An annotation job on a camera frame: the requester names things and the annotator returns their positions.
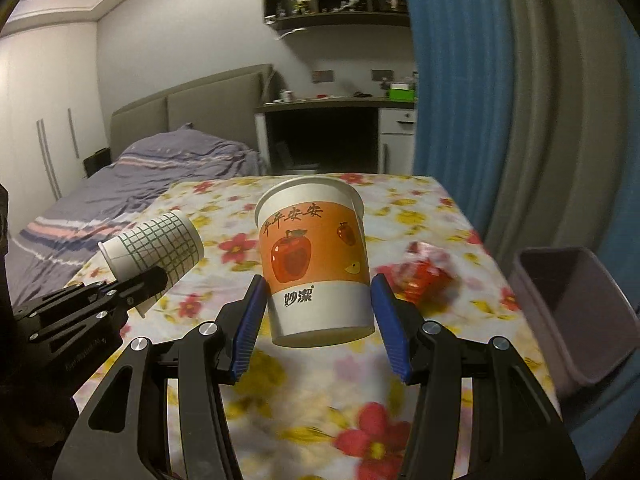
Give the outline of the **green box on desk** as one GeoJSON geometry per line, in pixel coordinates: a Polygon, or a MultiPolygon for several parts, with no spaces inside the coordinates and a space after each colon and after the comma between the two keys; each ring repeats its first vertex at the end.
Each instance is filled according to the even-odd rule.
{"type": "Polygon", "coordinates": [[[387,96],[392,101],[413,102],[416,99],[416,88],[413,84],[393,82],[387,91],[387,96]]]}

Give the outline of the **grey upholstered headboard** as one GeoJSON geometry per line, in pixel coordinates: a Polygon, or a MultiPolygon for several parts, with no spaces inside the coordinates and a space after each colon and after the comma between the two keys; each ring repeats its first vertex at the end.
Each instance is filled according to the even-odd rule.
{"type": "Polygon", "coordinates": [[[111,116],[111,156],[117,158],[134,142],[182,126],[256,150],[255,110],[274,98],[276,87],[273,66],[258,64],[194,79],[129,103],[111,116]]]}

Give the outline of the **white wardrobe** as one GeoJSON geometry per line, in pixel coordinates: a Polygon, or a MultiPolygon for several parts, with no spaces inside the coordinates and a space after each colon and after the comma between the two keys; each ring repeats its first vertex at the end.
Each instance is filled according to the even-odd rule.
{"type": "Polygon", "coordinates": [[[75,191],[84,160],[107,144],[97,53],[91,23],[1,39],[1,184],[12,234],[75,191]]]}

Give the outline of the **floral bed sheet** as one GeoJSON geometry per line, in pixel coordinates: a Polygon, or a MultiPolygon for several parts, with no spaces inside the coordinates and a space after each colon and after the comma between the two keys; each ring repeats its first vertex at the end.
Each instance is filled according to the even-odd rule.
{"type": "Polygon", "coordinates": [[[59,479],[521,479],[559,420],[514,292],[431,177],[173,185],[81,280],[171,276],[59,479]]]}

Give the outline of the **red white snack wrapper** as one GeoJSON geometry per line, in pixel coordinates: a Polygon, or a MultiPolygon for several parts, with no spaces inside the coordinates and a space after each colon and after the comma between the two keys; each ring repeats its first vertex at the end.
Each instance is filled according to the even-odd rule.
{"type": "Polygon", "coordinates": [[[378,266],[375,273],[413,304],[437,298],[456,279],[448,252],[425,242],[411,242],[398,262],[378,266]]]}

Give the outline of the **dark desk with drawers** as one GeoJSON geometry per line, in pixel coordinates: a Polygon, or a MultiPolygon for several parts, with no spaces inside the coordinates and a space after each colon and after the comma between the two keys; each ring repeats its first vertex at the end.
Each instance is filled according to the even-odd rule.
{"type": "Polygon", "coordinates": [[[273,174],[412,174],[416,106],[377,98],[267,103],[255,110],[273,174]]]}

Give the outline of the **blue and grey curtain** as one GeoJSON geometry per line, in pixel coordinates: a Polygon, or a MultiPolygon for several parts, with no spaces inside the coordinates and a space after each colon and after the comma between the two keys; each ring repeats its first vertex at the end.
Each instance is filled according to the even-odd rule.
{"type": "Polygon", "coordinates": [[[408,0],[413,169],[451,193],[504,272],[591,249],[639,301],[639,0],[408,0]]]}

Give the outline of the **green grid paper cup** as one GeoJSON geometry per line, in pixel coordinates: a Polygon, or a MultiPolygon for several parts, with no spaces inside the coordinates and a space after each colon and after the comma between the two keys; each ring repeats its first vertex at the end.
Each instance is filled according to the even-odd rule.
{"type": "Polygon", "coordinates": [[[136,309],[145,317],[168,289],[178,283],[204,257],[200,234],[180,210],[171,210],[99,242],[99,251],[114,278],[124,282],[152,266],[162,268],[167,285],[136,309]]]}

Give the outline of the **purple plastic trash bin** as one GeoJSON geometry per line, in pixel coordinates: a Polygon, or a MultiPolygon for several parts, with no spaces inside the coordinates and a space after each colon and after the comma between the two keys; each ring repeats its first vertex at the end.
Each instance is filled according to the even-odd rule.
{"type": "Polygon", "coordinates": [[[509,283],[559,398],[602,382],[639,348],[638,316],[590,249],[522,249],[509,283]]]}

